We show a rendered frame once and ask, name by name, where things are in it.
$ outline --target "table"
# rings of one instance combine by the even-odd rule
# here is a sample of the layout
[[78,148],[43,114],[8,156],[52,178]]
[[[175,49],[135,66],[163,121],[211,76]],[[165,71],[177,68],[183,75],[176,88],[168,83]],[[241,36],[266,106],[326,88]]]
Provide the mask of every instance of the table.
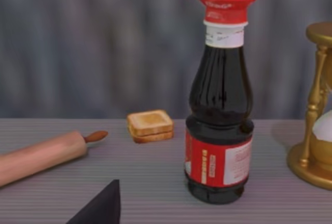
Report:
[[229,205],[202,203],[184,182],[184,121],[169,141],[135,144],[124,120],[0,119],[0,153],[74,129],[109,136],[85,158],[0,189],[0,223],[63,224],[113,179],[120,179],[121,223],[331,223],[332,192],[311,186],[286,166],[303,138],[303,121],[255,121],[250,179]]

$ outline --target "bottle base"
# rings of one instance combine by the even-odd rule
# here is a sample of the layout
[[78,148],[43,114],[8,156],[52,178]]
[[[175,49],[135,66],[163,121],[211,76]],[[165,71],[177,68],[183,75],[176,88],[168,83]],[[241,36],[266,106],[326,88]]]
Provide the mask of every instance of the bottle base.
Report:
[[248,180],[247,178],[244,182],[232,187],[212,188],[193,181],[186,172],[185,175],[189,192],[198,200],[215,205],[229,204],[238,200],[242,196],[244,185]]

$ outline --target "toasted bread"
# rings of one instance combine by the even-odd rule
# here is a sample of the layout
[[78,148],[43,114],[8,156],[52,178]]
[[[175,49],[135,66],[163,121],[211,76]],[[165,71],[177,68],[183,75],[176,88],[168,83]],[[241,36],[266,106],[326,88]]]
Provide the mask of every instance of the toasted bread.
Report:
[[135,143],[142,144],[142,143],[149,143],[155,142],[165,139],[171,139],[174,136],[174,132],[164,132],[159,134],[151,134],[148,136],[135,136],[135,134],[131,133],[131,129],[129,128],[130,135],[132,136]]
[[144,111],[127,116],[130,133],[136,137],[173,132],[174,122],[164,110]]

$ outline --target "wooden rolling pin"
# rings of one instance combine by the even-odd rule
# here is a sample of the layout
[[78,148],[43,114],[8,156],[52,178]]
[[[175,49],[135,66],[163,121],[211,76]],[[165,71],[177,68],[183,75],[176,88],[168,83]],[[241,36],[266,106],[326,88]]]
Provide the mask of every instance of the wooden rolling pin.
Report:
[[1,155],[0,187],[81,157],[88,151],[86,143],[99,141],[107,135],[108,132],[98,131],[83,137],[74,131]]

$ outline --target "bottle neck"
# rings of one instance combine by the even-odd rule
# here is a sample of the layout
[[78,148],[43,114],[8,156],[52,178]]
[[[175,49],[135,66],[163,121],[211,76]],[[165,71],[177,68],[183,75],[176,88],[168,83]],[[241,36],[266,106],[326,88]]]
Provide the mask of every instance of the bottle neck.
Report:
[[213,48],[239,48],[244,44],[244,27],[242,24],[216,24],[204,21],[206,25],[205,44]]

